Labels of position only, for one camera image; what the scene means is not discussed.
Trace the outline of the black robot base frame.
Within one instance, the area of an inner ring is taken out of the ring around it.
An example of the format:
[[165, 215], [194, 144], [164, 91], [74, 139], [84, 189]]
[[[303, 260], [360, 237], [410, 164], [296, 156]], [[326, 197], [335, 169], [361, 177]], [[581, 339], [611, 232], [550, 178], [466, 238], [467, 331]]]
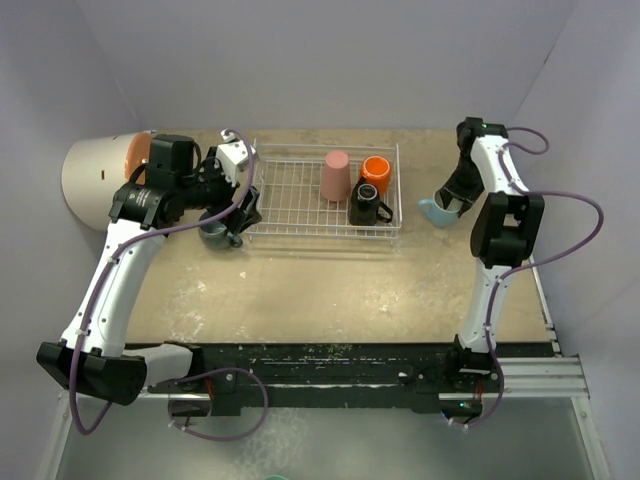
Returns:
[[473, 395], [482, 385], [498, 390], [489, 376], [458, 373], [450, 343], [202, 343], [197, 372], [211, 381], [164, 381], [153, 394], [213, 396], [215, 416], [244, 407], [442, 410], [440, 395]]

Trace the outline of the orange cup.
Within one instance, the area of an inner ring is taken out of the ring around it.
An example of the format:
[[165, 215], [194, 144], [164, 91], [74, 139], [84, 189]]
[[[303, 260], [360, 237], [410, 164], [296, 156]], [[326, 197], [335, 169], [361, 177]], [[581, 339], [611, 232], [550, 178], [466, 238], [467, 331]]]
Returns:
[[378, 193], [383, 197], [388, 191], [392, 176], [391, 162], [378, 155], [365, 158], [360, 165], [360, 177], [376, 187]]

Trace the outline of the grey-blue round mug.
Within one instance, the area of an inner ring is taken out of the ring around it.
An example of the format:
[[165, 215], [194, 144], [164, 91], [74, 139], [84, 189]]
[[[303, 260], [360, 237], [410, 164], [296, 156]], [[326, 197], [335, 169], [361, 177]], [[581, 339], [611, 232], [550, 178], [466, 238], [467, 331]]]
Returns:
[[242, 238], [233, 234], [221, 222], [210, 222], [198, 229], [199, 238], [202, 243], [212, 251], [238, 249], [243, 246]]

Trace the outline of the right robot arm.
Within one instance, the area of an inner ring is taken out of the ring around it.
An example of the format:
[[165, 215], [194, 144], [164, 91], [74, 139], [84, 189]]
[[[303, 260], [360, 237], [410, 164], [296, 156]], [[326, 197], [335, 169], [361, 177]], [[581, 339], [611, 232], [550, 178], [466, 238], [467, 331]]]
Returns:
[[484, 203], [470, 235], [476, 260], [471, 302], [464, 326], [454, 337], [445, 363], [446, 383], [467, 391], [498, 372], [496, 336], [511, 276], [529, 259], [545, 208], [526, 190], [507, 152], [502, 124], [467, 117], [456, 127], [458, 163], [435, 194], [435, 206], [460, 219], [482, 194]]

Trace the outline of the pink tumbler cup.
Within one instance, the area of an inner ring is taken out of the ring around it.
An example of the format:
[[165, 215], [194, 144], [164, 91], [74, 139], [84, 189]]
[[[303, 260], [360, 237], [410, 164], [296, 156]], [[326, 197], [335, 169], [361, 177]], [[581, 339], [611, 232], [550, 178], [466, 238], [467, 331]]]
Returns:
[[332, 202], [348, 198], [351, 189], [349, 157], [341, 150], [330, 151], [324, 160], [320, 190], [322, 196]]

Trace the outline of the light blue mug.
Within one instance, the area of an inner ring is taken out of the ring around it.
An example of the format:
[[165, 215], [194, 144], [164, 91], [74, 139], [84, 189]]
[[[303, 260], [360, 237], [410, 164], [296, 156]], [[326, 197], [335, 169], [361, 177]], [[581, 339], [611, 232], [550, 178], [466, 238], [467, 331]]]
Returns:
[[453, 198], [445, 204], [442, 193], [437, 191], [431, 198], [418, 202], [422, 215], [436, 228], [446, 228], [459, 220], [459, 213], [463, 206], [460, 200]]

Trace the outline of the black faceted mug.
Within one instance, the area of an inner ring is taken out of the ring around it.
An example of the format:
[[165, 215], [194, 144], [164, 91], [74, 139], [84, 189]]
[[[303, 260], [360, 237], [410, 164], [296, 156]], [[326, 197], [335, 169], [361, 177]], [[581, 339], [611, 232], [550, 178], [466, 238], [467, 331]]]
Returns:
[[378, 189], [361, 179], [354, 187], [348, 213], [348, 221], [354, 226], [375, 226], [389, 224], [393, 211], [382, 201]]

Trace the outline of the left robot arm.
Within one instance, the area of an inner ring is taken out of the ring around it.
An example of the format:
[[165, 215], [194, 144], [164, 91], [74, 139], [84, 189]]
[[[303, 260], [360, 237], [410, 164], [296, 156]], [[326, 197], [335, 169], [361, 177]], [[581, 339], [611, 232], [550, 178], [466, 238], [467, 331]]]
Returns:
[[37, 363], [63, 388], [109, 404], [129, 405], [147, 386], [171, 380], [184, 392], [206, 378], [200, 348], [181, 343], [128, 350], [125, 337], [142, 283], [167, 237], [187, 230], [181, 218], [203, 210], [195, 226], [223, 227], [232, 241], [261, 219], [258, 191], [241, 184], [258, 155], [237, 131], [202, 153], [188, 136], [158, 134], [114, 193], [99, 263], [76, 315], [60, 338], [44, 342]]

